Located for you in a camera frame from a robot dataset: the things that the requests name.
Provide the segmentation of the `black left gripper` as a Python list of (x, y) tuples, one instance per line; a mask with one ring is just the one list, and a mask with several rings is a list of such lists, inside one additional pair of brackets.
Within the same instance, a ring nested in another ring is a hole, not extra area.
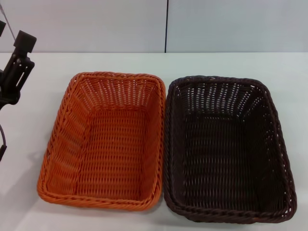
[[(0, 20), (0, 37), (6, 23)], [(15, 105), (20, 99), (20, 91), (35, 64), (27, 56), (31, 53), (37, 38), (19, 31), (14, 42), (15, 49), (4, 70), (0, 69), (0, 106)]]

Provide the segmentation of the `orange woven plastic basket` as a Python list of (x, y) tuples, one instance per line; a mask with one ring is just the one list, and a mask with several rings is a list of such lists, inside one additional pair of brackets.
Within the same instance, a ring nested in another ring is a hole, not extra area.
[(83, 72), (69, 82), (44, 154), (46, 202), (142, 211), (162, 192), (166, 90), (150, 74)]

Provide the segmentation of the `dark brown woven plastic basket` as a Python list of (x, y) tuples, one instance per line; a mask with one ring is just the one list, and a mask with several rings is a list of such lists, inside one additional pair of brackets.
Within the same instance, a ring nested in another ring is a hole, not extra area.
[(280, 223), (297, 209), (278, 113), (248, 78), (187, 76), (168, 89), (164, 198), (195, 222)]

